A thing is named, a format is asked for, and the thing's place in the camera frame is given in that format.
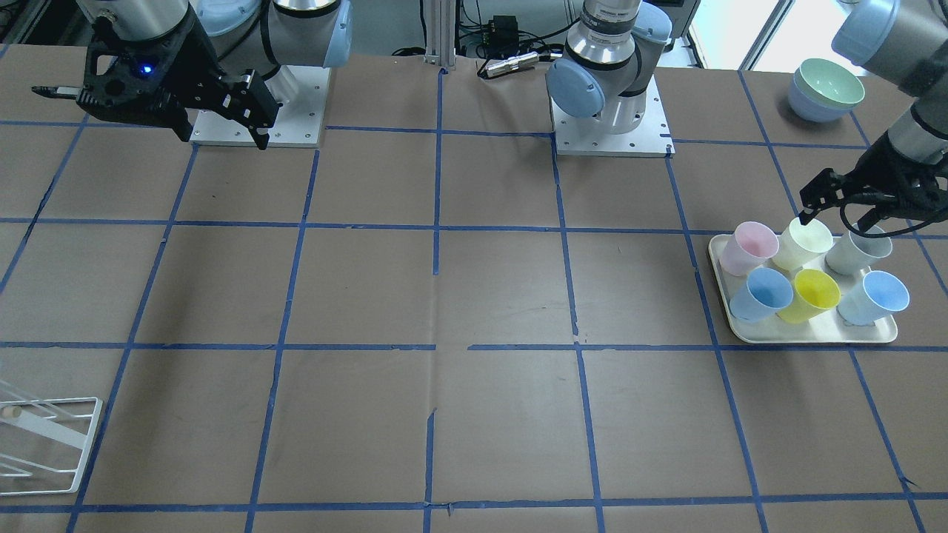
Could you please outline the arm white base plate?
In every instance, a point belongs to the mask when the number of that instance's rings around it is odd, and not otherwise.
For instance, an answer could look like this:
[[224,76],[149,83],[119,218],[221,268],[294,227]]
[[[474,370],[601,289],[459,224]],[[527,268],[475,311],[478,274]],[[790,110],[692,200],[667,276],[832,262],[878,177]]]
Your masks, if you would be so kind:
[[[284,65],[265,82],[281,105],[274,126],[267,131],[268,147],[318,148],[333,73],[332,68]],[[190,141],[206,146],[256,146],[244,126],[203,110]]]
[[667,158],[676,152],[654,78],[633,97],[616,97],[592,118],[576,118],[551,102],[559,155]]

